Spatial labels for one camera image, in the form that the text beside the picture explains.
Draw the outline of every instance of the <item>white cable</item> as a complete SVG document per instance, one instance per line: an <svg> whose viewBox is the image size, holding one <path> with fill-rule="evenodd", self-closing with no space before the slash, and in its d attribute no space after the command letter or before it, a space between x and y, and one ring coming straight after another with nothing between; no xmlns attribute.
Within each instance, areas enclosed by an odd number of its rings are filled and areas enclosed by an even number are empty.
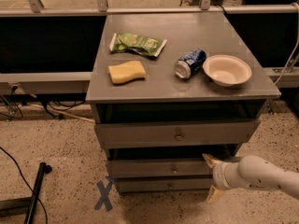
<svg viewBox="0 0 299 224"><path fill-rule="evenodd" d="M40 108L40 109L44 109L43 106L41 105L29 105L29 106L32 106L32 107L36 107L36 108ZM58 111L58 110L55 110L55 109L52 109L51 110L52 112L54 113L58 113L58 114L62 114L62 115L66 115L66 116L69 116L69 117L72 117L72 118L76 118L76 119L82 119L84 121L88 121L90 123L95 123L95 121L93 119L87 119L87 118L84 118L84 117L80 117L80 116L76 116L76 115L71 115L69 113L66 113L64 111Z"/></svg>
<svg viewBox="0 0 299 224"><path fill-rule="evenodd" d="M278 84L278 82L280 81L280 79L282 78L282 76L284 75L284 73L286 72L286 69L287 69L287 67L288 67L288 64L289 64L289 62L290 62L290 60L291 60L293 54L296 52L296 50L297 50L297 48L298 48L298 45L299 45L299 6L298 6L297 3L292 3L292 5L295 6L295 7L297 8L297 14L298 14L298 15L297 15L297 16L298 16L298 18L297 18L297 19L298 19L298 24L297 24L297 25L298 25L298 28L297 28L297 43L296 43L295 48L294 48L293 51L292 51L291 56L289 57L289 59L288 59L288 61L286 62L285 66L283 67L280 76L279 76L278 79L274 82L275 85Z"/></svg>

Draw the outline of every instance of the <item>gray tabletop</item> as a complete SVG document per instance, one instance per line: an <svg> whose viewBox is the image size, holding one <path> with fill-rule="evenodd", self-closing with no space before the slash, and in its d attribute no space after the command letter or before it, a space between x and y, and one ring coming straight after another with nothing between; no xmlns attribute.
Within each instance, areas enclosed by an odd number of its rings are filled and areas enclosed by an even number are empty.
<svg viewBox="0 0 299 224"><path fill-rule="evenodd" d="M167 39L158 58L109 50L114 33L132 33ZM245 61L251 79L223 88L199 72L187 81L174 73L174 63L194 48L207 57L226 54ZM147 75L123 85L113 85L107 67L132 60L142 62ZM280 92L221 12L108 15L86 100L90 104L156 103L268 99Z"/></svg>

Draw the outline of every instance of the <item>blue can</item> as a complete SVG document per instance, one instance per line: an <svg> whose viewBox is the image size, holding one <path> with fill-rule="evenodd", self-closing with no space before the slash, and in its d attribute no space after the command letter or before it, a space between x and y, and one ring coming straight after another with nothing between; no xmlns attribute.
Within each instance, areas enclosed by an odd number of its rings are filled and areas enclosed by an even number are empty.
<svg viewBox="0 0 299 224"><path fill-rule="evenodd" d="M206 53L202 49L193 49L178 59L175 73L180 78L188 79L200 70L205 60Z"/></svg>

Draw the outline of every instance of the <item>cabinet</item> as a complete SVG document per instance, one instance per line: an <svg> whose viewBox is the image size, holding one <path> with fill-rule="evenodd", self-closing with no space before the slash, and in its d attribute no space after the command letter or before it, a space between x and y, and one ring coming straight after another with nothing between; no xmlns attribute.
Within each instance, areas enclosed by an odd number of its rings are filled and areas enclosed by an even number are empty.
<svg viewBox="0 0 299 224"><path fill-rule="evenodd" d="M111 53L113 34L123 31L167 39L167 44L156 59ZM223 88L202 73L179 79L173 65L194 48L243 59L252 69L251 80ZM131 60L142 62L146 79L114 86L107 67ZM107 16L87 101L108 175L123 193L209 189L212 172L202 153L234 156L260 124L266 100L279 95L220 12L115 14Z"/></svg>

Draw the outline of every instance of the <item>speckled floor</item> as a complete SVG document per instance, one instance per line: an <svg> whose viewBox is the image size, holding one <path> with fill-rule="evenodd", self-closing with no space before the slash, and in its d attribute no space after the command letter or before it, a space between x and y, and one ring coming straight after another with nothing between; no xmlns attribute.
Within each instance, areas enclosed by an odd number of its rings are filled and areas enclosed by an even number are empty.
<svg viewBox="0 0 299 224"><path fill-rule="evenodd" d="M274 103L275 115L261 115L262 124L239 151L254 154L276 165L299 172L299 121L284 102ZM93 124L79 119L52 119L43 111L23 108L24 119L0 118L0 144L19 163L24 176L34 185L38 165L50 164L40 199L49 223L299 223L299 202L279 192L234 189L215 204L205 202L206 192L175 191L126 194L114 187L109 193L112 210L95 210L107 171L105 154L96 139ZM74 111L91 117L88 108ZM30 190L15 164L0 152L0 200L26 197ZM1 217L0 223L23 223L25 215ZM41 206L34 223L45 223Z"/></svg>

